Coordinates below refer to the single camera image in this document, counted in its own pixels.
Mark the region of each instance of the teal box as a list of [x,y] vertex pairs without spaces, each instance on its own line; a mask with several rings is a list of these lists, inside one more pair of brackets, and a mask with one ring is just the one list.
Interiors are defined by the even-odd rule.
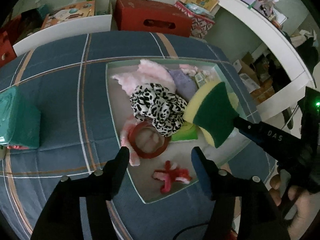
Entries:
[[0,145],[39,147],[40,112],[16,86],[0,94]]

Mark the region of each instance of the container lid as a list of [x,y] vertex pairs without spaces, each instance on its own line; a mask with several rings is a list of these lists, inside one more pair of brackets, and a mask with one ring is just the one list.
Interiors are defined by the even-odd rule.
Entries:
[[18,88],[13,86],[0,94],[0,144],[7,144],[13,137],[19,106]]

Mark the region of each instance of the red ring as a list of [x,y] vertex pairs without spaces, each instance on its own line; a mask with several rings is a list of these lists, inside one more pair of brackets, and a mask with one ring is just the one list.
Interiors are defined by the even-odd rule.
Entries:
[[131,144],[132,148],[135,150],[135,152],[138,154],[139,157],[143,159],[152,159],[155,157],[158,157],[161,153],[165,151],[165,149],[168,147],[168,144],[170,142],[171,136],[165,137],[164,138],[164,143],[163,145],[158,148],[155,152],[153,153],[146,153],[142,151],[138,146],[136,145],[136,136],[137,134],[146,127],[153,127],[153,125],[149,121],[143,121],[139,124],[136,125],[135,128],[128,134],[128,141]]

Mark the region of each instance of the curved white desk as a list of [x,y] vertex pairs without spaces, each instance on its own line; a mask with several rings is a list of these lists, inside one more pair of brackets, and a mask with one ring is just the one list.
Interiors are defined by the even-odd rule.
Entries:
[[287,72],[291,83],[257,106],[263,121],[287,109],[304,97],[306,85],[315,84],[303,60],[286,37],[254,9],[241,0],[219,0],[219,5],[247,25],[272,51]]

